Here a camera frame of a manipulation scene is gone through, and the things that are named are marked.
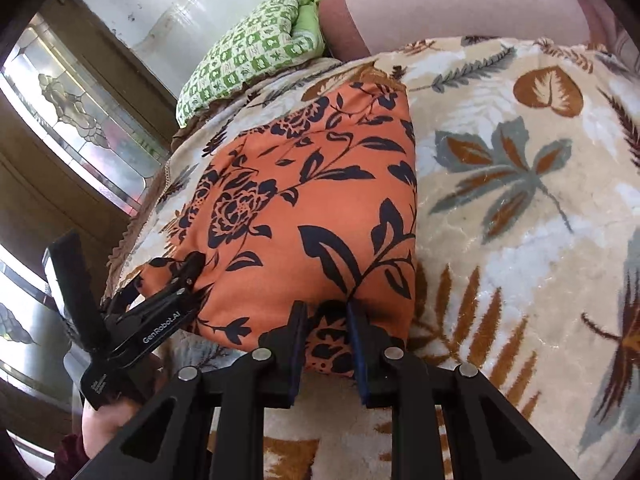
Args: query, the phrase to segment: pink cushion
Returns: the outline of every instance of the pink cushion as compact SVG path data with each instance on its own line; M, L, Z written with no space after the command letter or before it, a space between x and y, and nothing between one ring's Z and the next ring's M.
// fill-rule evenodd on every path
M328 19L330 10L344 5L353 25ZM362 56L361 48L353 53L342 48L349 29L360 37L355 43L362 40L370 54L397 50L424 38L465 35L520 40L545 36L567 45L591 41L590 25L578 0L344 0L341 4L322 0L320 20L329 47L334 55L340 51L343 60Z

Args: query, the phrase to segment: stained glass window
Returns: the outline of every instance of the stained glass window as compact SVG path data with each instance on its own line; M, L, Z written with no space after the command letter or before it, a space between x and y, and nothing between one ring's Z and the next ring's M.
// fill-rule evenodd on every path
M134 215L167 151L36 15L0 68L0 90L71 169Z

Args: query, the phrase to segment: folded clothing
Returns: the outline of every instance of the folded clothing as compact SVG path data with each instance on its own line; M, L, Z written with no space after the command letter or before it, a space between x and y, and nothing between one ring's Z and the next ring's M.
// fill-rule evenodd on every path
M370 71L218 150L140 292L201 251L192 332L250 351L303 301L315 329L307 365L349 374L344 305L355 300L402 346L414 310L415 146L404 85Z
M324 41L319 0L267 0L228 31L182 88L175 117L181 128L218 99L232 97L278 70L319 57Z

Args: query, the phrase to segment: triangular cutout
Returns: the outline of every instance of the triangular cutout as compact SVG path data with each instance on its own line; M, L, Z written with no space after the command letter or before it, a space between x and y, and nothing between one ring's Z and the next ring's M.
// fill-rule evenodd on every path
M142 426L122 444L125 455L152 463L158 458L164 440L166 428L169 426L174 412L175 399L167 399L152 413Z
M532 451L524 436L489 397L480 397L480 405L494 444L495 456L500 462L508 462Z

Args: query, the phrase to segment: blanket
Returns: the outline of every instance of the blanket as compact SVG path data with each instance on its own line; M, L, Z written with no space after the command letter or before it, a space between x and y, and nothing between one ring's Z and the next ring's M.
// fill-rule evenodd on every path
M404 87L412 120L408 349L441 367L475 364L581 479L613 478L640 436L640 82L601 48L425 40L266 80L174 153L117 286L170 257L170 230L219 150L363 66ZM242 352L184 332L173 341L176 367ZM308 372L291 410L267 410L265 478L388 479L390 421L360 406L353 381Z

